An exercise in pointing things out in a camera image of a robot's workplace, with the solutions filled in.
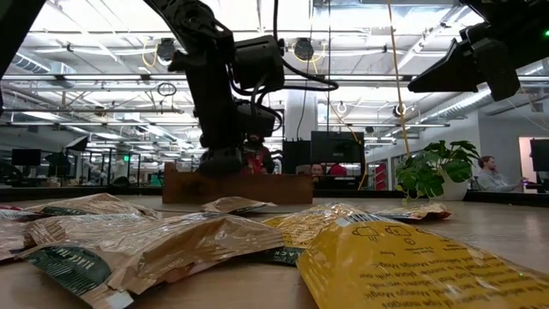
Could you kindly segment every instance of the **white pot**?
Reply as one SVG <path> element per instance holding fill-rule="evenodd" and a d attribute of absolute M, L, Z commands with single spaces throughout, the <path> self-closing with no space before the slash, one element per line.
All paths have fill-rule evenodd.
<path fill-rule="evenodd" d="M 444 194 L 440 197 L 432 197 L 434 201 L 462 201 L 467 193 L 468 182 L 465 180 L 461 183 L 453 182 L 449 178 L 448 174 L 444 171 L 440 171 L 441 176 L 444 178 L 443 189 Z"/>

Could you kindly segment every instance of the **ceiling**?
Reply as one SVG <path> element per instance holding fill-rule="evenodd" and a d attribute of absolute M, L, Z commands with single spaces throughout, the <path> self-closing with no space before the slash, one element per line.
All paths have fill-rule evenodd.
<path fill-rule="evenodd" d="M 233 30 L 235 40 L 272 33 L 273 0 L 202 0 L 218 20 Z M 347 78 L 330 101 L 340 107 L 345 121 L 394 123 L 392 108 L 398 104 L 389 12 L 379 0 L 280 0 L 279 37 L 287 43 L 286 61 L 295 68 Z M 451 0 L 392 1 L 395 28 L 396 68 L 401 75 L 418 75 L 437 62 L 450 41 L 464 27 L 481 20 L 467 7 Z M 311 38 L 314 63 L 304 63 L 293 54 L 297 38 Z M 30 59 L 33 67 L 47 68 L 46 74 L 102 75 L 89 81 L 59 84 L 45 81 L 3 81 L 6 107 L 76 110 L 58 116 L 66 122 L 184 123 L 185 125 L 104 128 L 72 125 L 76 132 L 103 132 L 134 142 L 150 140 L 189 142 L 198 150 L 200 129 L 192 117 L 193 102 L 185 80 L 169 82 L 177 88 L 163 97 L 156 88 L 163 81 L 119 81 L 109 75 L 167 74 L 167 63 L 156 57 L 161 39 L 173 38 L 168 26 L 139 0 L 47 1 L 25 38 L 18 57 Z M 12 64 L 7 75 L 31 75 L 29 66 Z M 369 82 L 368 75 L 389 76 L 386 82 Z M 412 107 L 413 118 L 443 104 L 457 94 L 414 94 L 401 85 L 401 99 Z M 287 91 L 266 97 L 263 104 L 284 109 Z M 326 106 L 328 98 L 318 95 Z M 95 115 L 98 107 L 124 112 Z M 44 121 L 36 114 L 17 114 L 17 121 Z M 335 115 L 330 122 L 336 122 Z M 280 148 L 282 130 L 269 142 Z M 97 136 L 98 140 L 112 139 Z"/>

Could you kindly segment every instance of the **chip bag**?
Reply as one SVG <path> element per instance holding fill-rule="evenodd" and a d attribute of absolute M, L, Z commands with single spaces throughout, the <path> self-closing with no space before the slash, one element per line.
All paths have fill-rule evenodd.
<path fill-rule="evenodd" d="M 358 211 L 324 228 L 297 265 L 320 309 L 549 306 L 547 275 Z"/>
<path fill-rule="evenodd" d="M 132 294 L 161 282 L 283 245 L 276 229 L 234 215 L 190 214 L 119 226 L 115 219 L 86 217 L 93 216 L 36 221 L 31 235 L 42 245 L 21 257 L 93 308 L 125 308 Z"/>
<path fill-rule="evenodd" d="M 290 215 L 279 215 L 263 223 L 282 232 L 284 247 L 271 249 L 252 257 L 259 261 L 280 262 L 295 265 L 299 254 L 306 249 L 321 229 L 335 219 L 352 215 L 360 210 L 343 203 L 327 203 Z"/>
<path fill-rule="evenodd" d="M 375 215 L 395 220 L 442 220 L 451 213 L 443 203 L 425 203 L 412 207 L 399 207 L 387 210 L 372 211 Z"/>
<path fill-rule="evenodd" d="M 160 218 L 160 214 L 154 210 L 124 202 L 106 193 L 46 203 L 28 207 L 26 210 L 47 215 L 136 214 Z"/>
<path fill-rule="evenodd" d="M 203 204 L 201 208 L 204 211 L 238 215 L 260 209 L 265 206 L 276 206 L 276 204 L 254 201 L 244 197 L 222 197 L 213 202 Z"/>
<path fill-rule="evenodd" d="M 25 228 L 30 221 L 46 215 L 21 210 L 0 209 L 0 261 L 13 258 L 16 253 L 34 245 Z"/>

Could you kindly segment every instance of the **potted plant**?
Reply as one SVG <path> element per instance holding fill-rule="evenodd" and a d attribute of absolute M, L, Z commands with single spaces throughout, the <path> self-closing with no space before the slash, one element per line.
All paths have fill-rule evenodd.
<path fill-rule="evenodd" d="M 473 177 L 473 159 L 479 153 L 468 141 L 432 142 L 408 157 L 395 170 L 398 191 L 406 201 L 427 195 L 431 199 L 462 200 Z"/>

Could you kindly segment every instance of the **crinkled foil bag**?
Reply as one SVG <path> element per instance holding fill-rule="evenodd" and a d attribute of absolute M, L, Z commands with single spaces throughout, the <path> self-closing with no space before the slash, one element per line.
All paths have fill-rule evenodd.
<path fill-rule="evenodd" d="M 442 220 L 452 215 L 443 203 L 425 203 L 412 207 L 369 211 L 395 220 Z"/>
<path fill-rule="evenodd" d="M 45 217 L 27 211 L 0 209 L 0 261 L 13 258 L 16 253 L 33 246 L 25 228 L 30 221 Z"/>
<path fill-rule="evenodd" d="M 549 307 L 548 275 L 358 210 L 324 228 L 297 265 L 320 309 Z"/>
<path fill-rule="evenodd" d="M 357 211 L 360 210 L 344 203 L 327 203 L 298 213 L 267 219 L 263 223 L 282 232 L 284 247 L 259 252 L 250 257 L 259 261 L 295 265 L 299 254 L 309 246 L 320 230 L 337 218 L 352 215 Z"/>
<path fill-rule="evenodd" d="M 107 215 L 136 214 L 159 218 L 158 212 L 141 205 L 124 202 L 107 193 L 77 197 L 28 207 L 27 211 L 48 215 Z"/>
<path fill-rule="evenodd" d="M 276 206 L 274 203 L 254 201 L 244 197 L 222 197 L 201 206 L 204 211 L 221 212 L 239 215 L 266 206 Z"/>
<path fill-rule="evenodd" d="M 159 220 L 134 215 L 53 217 L 34 222 L 29 233 L 41 245 L 21 258 L 100 309 L 125 308 L 132 294 L 161 282 L 283 245 L 281 233 L 272 227 L 215 213 Z"/>

